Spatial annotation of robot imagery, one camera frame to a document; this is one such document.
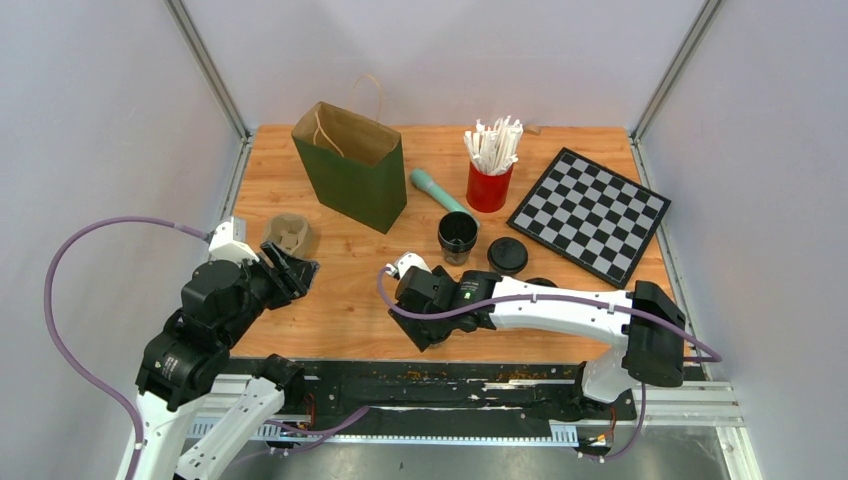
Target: black cup lid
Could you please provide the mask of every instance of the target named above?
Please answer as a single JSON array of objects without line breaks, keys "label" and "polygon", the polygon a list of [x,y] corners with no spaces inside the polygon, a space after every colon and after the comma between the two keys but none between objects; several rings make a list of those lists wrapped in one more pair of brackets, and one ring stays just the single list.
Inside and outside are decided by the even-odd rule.
[{"label": "black cup lid", "polygon": [[501,237],[489,246],[489,265],[501,275],[515,275],[527,266],[527,248],[512,237]]}]

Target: wooden tabletop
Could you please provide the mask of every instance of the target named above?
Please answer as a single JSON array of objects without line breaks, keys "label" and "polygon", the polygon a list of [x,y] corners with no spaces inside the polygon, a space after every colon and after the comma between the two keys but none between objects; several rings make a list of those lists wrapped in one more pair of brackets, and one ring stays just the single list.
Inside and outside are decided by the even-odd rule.
[{"label": "wooden tabletop", "polygon": [[[309,294],[292,305],[266,311],[233,349],[233,355],[368,360],[441,360],[499,363],[578,363],[592,360],[607,346],[594,340],[536,330],[455,331],[437,348],[420,353],[386,313],[376,291],[377,271],[407,251],[434,267],[444,264],[436,227],[446,213],[430,196],[407,181],[406,209],[388,234],[324,207],[291,139],[291,126],[263,126],[235,207],[247,220],[248,243],[259,249],[268,219],[290,212],[305,216],[316,234],[313,258],[321,269]],[[467,206],[468,153],[462,134],[468,127],[396,127],[403,135],[406,174],[426,170],[460,203]],[[462,267],[445,265],[458,278],[469,269],[487,270],[486,250],[496,238],[512,236],[528,249],[530,262],[519,280],[545,277],[562,288],[607,291],[602,280],[535,243],[506,225],[506,220],[562,147],[568,147],[628,178],[639,181],[627,136],[621,128],[544,128],[540,136],[525,134],[518,148],[506,205],[496,213],[474,212],[481,222],[477,246]],[[648,280],[671,296],[656,238],[630,281]],[[394,291],[396,282],[385,277]]]}]

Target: red pen holder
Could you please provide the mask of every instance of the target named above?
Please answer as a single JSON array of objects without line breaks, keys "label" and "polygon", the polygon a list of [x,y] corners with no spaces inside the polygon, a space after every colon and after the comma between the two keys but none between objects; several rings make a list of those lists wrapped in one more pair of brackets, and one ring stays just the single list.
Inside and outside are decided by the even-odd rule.
[{"label": "red pen holder", "polygon": [[480,173],[469,162],[468,167],[468,190],[465,198],[468,205],[474,210],[482,213],[497,212],[506,203],[506,193],[509,190],[509,180],[512,178],[512,168],[503,175],[486,175]]}]

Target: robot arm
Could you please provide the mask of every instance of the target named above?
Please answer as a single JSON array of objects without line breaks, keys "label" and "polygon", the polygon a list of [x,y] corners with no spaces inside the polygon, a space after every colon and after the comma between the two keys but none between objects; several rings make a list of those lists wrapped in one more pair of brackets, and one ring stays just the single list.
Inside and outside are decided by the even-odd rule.
[{"label": "robot arm", "polygon": [[[641,382],[660,387],[678,387],[683,382],[683,339],[662,326],[614,308],[648,311],[682,328],[685,317],[653,283],[636,282],[632,292],[579,292],[474,270],[466,271],[455,282],[442,267],[430,272],[423,260],[412,253],[387,267],[399,280],[395,291],[397,307],[407,312],[438,314],[516,295],[528,298],[487,302],[487,306],[440,320],[414,319],[389,310],[421,351],[445,341],[453,330],[472,332],[478,328],[535,328],[607,343],[611,348],[606,354],[584,362],[578,369],[574,400],[587,413],[605,409],[622,392]],[[536,299],[537,295],[584,298],[609,307]]]},{"label": "robot arm", "polygon": [[277,355],[269,357],[246,385],[245,394],[189,452],[180,457],[188,428],[229,362],[230,349],[266,309],[306,295],[316,262],[294,258],[273,243],[260,256],[242,242],[244,222],[235,217],[215,230],[209,253],[182,289],[182,307],[144,349],[136,404],[144,420],[144,443],[132,440],[117,478],[141,448],[135,479],[215,479],[256,429],[303,396],[303,371]]}]

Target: checkered board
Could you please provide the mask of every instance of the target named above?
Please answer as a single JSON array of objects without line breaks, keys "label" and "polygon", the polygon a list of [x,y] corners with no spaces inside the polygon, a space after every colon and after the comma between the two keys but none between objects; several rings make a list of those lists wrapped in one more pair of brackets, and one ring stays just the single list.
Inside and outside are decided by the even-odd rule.
[{"label": "checkered board", "polygon": [[670,204],[563,148],[507,224],[624,288]]}]

